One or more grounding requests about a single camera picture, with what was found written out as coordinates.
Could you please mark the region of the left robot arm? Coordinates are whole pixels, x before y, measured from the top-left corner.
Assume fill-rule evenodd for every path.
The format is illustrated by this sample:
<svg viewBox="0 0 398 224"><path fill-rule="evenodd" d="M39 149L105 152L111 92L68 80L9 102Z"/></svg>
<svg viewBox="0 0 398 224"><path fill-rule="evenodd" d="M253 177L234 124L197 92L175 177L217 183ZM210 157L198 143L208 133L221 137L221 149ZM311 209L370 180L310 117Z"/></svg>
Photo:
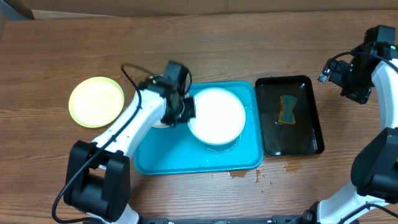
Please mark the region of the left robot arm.
<svg viewBox="0 0 398 224"><path fill-rule="evenodd" d="M92 142L77 141L71 148L65 186L59 201L85 213L71 223L139 223L140 215L128 204L130 160L156 122L172 126L193 117L193 100L185 78L154 76L134 84L136 94L124 113Z"/></svg>

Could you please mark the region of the yellow round plate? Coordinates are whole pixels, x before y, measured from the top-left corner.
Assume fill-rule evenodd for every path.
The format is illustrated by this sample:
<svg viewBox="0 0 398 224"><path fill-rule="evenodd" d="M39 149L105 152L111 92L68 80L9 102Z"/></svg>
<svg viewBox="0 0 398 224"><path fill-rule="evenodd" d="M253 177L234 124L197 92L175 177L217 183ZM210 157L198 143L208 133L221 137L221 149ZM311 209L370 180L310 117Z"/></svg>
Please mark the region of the yellow round plate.
<svg viewBox="0 0 398 224"><path fill-rule="evenodd" d="M124 106L121 86L107 77L84 80L72 91L68 110L72 119L86 128L100 128L114 121Z"/></svg>

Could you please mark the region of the white plate with red stain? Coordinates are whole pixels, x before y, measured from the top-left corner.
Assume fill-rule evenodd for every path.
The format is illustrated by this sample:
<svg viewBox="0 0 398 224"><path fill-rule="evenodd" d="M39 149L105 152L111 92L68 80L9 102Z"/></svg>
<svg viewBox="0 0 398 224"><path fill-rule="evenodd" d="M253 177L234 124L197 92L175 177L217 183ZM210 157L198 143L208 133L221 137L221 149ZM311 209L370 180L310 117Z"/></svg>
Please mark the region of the white plate with red stain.
<svg viewBox="0 0 398 224"><path fill-rule="evenodd" d="M162 76L162 74L153 75L153 76L150 77L150 79L156 80L157 78L159 78L161 76ZM186 93L184 98L188 98L188 97L189 97L189 93ZM168 128L169 125L165 124L165 123L162 123L160 120L158 120L152 127L153 128Z"/></svg>

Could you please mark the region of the green yellow sponge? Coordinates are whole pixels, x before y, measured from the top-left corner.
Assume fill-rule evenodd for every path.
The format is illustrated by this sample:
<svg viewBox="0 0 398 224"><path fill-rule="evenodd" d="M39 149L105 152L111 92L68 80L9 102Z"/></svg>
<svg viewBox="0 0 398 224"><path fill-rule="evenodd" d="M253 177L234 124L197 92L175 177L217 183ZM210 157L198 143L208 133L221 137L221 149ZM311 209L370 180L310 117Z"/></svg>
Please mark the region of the green yellow sponge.
<svg viewBox="0 0 398 224"><path fill-rule="evenodd" d="M280 111L278 115L278 123L286 125L294 125L295 116L293 110L297 103L297 97L292 95L280 96Z"/></svg>

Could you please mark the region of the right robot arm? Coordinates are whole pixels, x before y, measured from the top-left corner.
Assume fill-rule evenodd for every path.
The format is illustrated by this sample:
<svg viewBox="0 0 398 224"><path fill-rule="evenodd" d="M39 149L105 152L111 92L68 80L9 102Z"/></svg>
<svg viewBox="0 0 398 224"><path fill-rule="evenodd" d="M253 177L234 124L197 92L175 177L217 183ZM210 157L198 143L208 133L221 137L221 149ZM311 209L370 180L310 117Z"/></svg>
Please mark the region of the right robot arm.
<svg viewBox="0 0 398 224"><path fill-rule="evenodd" d="M394 27L378 25L365 32L362 44L330 58L318 80L341 87L341 96L365 104L377 91L380 133L355 157L351 180L326 200L315 202L292 223L357 223L378 208L396 217L386 205L397 203L397 45Z"/></svg>

